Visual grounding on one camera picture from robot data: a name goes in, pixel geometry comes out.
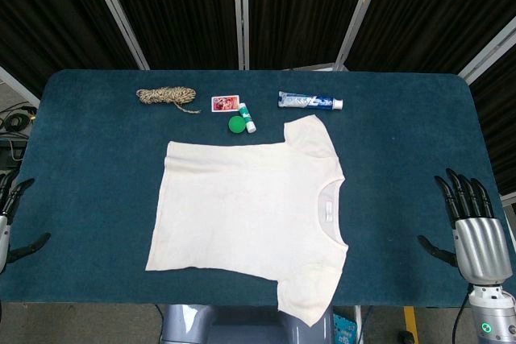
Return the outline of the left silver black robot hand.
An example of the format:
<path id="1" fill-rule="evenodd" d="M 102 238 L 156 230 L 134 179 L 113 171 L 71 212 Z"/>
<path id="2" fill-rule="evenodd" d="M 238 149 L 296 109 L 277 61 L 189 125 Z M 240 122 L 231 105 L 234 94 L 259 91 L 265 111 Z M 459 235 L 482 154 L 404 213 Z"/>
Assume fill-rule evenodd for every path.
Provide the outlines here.
<path id="1" fill-rule="evenodd" d="M 18 174 L 18 168 L 1 174 L 1 273 L 6 270 L 8 264 L 42 249 L 51 238 L 50 233 L 43 233 L 35 242 L 25 247 L 17 249 L 10 247 L 11 227 L 19 207 L 20 198 L 35 181 L 34 178 L 31 178 L 16 183 Z"/>

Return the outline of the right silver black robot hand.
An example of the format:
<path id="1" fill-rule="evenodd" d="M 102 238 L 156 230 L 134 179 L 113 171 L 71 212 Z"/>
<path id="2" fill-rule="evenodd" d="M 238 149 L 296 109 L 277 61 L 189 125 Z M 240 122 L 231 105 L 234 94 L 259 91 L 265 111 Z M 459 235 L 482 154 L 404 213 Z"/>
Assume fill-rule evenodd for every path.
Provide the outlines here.
<path id="1" fill-rule="evenodd" d="M 454 241 L 453 252 L 438 248 L 418 236 L 418 242 L 431 256 L 459 270 L 476 286 L 498 286 L 513 275 L 510 253 L 501 222 L 495 217 L 485 186 L 446 169 L 449 180 L 435 177 L 439 186 Z"/>

